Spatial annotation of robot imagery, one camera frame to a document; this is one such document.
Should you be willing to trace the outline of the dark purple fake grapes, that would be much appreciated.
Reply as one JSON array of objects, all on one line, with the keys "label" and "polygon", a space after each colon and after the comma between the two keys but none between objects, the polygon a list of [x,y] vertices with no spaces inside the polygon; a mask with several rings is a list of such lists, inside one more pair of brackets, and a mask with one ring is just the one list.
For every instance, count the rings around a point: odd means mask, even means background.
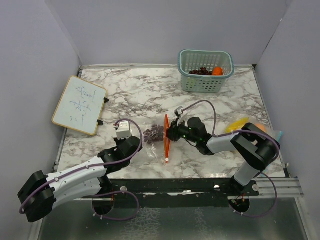
[{"label": "dark purple fake grapes", "polygon": [[150,129],[143,132],[144,142],[151,145],[157,142],[164,141],[164,126],[153,124]]}]

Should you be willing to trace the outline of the clear bag red zipper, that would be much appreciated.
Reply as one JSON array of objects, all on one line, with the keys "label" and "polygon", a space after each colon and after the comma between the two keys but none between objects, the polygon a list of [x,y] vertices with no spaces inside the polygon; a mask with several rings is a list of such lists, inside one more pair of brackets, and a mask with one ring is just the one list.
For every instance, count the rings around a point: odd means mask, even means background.
[{"label": "clear bag red zipper", "polygon": [[167,129],[170,127],[169,115],[166,113],[156,118],[149,119],[142,129],[142,133],[145,130],[150,129],[153,124],[164,126],[164,140],[153,144],[147,144],[143,139],[143,147],[146,150],[146,155],[149,159],[161,164],[168,164],[171,149],[171,140],[166,136]]}]

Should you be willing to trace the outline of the yellow fake banana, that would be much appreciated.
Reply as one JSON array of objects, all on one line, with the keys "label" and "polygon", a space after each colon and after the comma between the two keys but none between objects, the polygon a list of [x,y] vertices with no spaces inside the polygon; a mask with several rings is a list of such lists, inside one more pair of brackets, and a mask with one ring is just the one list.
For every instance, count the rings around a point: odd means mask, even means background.
[{"label": "yellow fake banana", "polygon": [[249,122],[249,120],[250,120],[249,117],[242,117],[233,121],[224,129],[224,133],[231,133],[241,129],[246,123]]}]

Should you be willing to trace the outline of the red fake grapes bunch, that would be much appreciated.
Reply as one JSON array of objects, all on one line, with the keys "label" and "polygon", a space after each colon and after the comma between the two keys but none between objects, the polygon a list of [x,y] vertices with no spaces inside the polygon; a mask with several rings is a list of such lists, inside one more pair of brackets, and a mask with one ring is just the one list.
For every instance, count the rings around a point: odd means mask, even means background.
[{"label": "red fake grapes bunch", "polygon": [[194,69],[189,72],[192,75],[203,75],[203,76],[211,76],[212,71],[208,71],[206,67],[201,67],[200,69]]}]

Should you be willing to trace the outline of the orange fake pumpkin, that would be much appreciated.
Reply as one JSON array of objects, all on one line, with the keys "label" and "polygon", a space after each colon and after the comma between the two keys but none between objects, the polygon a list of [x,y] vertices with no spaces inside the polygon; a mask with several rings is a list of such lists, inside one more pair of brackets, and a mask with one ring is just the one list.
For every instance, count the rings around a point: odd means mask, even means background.
[{"label": "orange fake pumpkin", "polygon": [[222,76],[223,75],[223,69],[221,67],[217,66],[212,70],[211,75],[212,76]]}]

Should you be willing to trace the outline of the clear bag blue zipper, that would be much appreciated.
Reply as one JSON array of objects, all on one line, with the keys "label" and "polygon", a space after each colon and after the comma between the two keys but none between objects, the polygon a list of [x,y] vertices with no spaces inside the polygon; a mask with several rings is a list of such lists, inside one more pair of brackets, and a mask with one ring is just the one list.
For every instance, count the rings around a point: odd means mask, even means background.
[{"label": "clear bag blue zipper", "polygon": [[[280,130],[272,130],[268,121],[260,120],[260,119],[253,117],[253,116],[249,116],[247,114],[241,114],[236,117],[231,117],[229,120],[230,120],[230,123],[232,123],[235,120],[240,119],[240,118],[244,118],[244,117],[249,117],[248,123],[252,123],[254,125],[256,123],[264,124],[267,128],[267,132],[265,132],[265,133],[270,135],[276,141],[280,142],[280,139],[283,135],[283,132]],[[241,164],[244,162],[244,160],[243,160],[242,156],[238,152],[236,152],[235,150],[224,152],[224,153],[222,153],[222,155],[224,155],[224,158],[225,158],[225,162],[223,163],[223,166],[226,168],[226,170],[223,171],[223,174],[225,177],[231,177],[236,172],[236,170],[241,166]],[[272,177],[272,178],[285,177],[286,175],[283,170],[283,164],[281,162],[281,157],[279,156],[277,158],[277,160],[275,160],[273,163],[271,163],[263,171],[263,173],[267,174],[269,177]]]}]

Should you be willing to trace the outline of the orange fake peach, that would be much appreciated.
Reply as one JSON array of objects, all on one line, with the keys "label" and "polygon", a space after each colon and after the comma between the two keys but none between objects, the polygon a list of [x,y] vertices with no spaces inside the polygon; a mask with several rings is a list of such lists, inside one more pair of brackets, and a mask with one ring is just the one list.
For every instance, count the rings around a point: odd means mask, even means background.
[{"label": "orange fake peach", "polygon": [[267,132],[267,127],[264,125],[264,124],[262,124],[262,123],[255,123],[255,126],[257,127],[257,128],[259,128],[261,131],[263,131],[263,132]]}]

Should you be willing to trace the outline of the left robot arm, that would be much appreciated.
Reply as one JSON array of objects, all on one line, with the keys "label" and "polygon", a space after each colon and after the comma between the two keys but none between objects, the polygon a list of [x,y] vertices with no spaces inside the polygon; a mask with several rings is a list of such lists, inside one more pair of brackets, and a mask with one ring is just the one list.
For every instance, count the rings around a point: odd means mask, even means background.
[{"label": "left robot arm", "polygon": [[136,136],[115,140],[116,146],[101,151],[97,156],[60,172],[34,172],[17,196],[19,213],[33,223],[46,217],[54,208],[75,199],[103,198],[121,193],[115,190],[108,174],[120,171],[142,149]]}]

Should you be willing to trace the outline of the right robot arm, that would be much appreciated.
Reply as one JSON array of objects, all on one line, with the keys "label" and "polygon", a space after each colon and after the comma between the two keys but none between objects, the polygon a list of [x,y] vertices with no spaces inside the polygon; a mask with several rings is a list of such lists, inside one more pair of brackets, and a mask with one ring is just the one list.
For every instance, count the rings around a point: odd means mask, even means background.
[{"label": "right robot arm", "polygon": [[207,132],[205,124],[198,117],[190,118],[187,125],[176,119],[166,130],[165,136],[173,142],[184,139],[194,143],[204,156],[237,151],[244,158],[244,163],[229,184],[230,191],[236,196],[246,192],[248,183],[278,158],[281,148],[277,140],[250,122],[241,129],[213,135]]}]

